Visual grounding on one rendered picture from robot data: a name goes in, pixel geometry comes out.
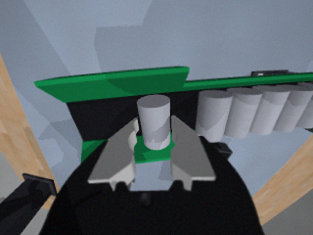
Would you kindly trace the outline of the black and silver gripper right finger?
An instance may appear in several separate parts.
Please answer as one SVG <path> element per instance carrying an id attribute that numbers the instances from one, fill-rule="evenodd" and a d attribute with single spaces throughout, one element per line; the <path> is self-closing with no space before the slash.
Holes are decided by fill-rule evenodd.
<path id="1" fill-rule="evenodd" d="M 253 199 L 238 172 L 204 137 L 175 115 L 170 116 L 171 177 L 184 190 L 200 193 L 222 207 L 245 235 L 265 235 Z"/>

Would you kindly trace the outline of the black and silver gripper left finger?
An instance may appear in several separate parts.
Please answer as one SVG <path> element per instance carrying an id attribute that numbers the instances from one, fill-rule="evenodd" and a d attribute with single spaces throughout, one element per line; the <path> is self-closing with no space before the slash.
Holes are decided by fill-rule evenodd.
<path id="1" fill-rule="evenodd" d="M 130 191 L 131 183 L 135 183 L 134 146 L 139 129 L 140 118 L 135 117 L 74 170 L 56 196 L 38 235 L 51 235 L 73 210 L 97 195 L 114 191 L 118 181 L 126 182 Z"/>

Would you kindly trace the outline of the grey cylinder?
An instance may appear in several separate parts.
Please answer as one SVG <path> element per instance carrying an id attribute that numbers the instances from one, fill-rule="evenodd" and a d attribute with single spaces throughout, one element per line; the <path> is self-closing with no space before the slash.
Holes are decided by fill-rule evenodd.
<path id="1" fill-rule="evenodd" d="M 199 93 L 195 132 L 209 142 L 223 138 L 233 94 L 221 90 L 204 90 Z"/>
<path id="2" fill-rule="evenodd" d="M 224 135 L 246 138 L 263 92 L 252 88 L 233 87 L 226 90 L 233 94 Z"/>
<path id="3" fill-rule="evenodd" d="M 279 132 L 292 132 L 313 95 L 313 88 L 285 84 L 276 86 L 287 88 L 291 92 L 273 130 Z"/>
<path id="4" fill-rule="evenodd" d="M 313 88 L 313 82 L 298 82 L 297 85 Z M 297 122 L 296 127 L 313 128 L 313 95 Z"/>
<path id="5" fill-rule="evenodd" d="M 144 144 L 151 150 L 161 150 L 170 143 L 170 98 L 148 95 L 137 101 Z"/>
<path id="6" fill-rule="evenodd" d="M 252 86 L 252 89 L 260 90 L 263 94 L 249 132 L 268 135 L 272 132 L 291 91 L 284 87 L 268 85 Z"/>

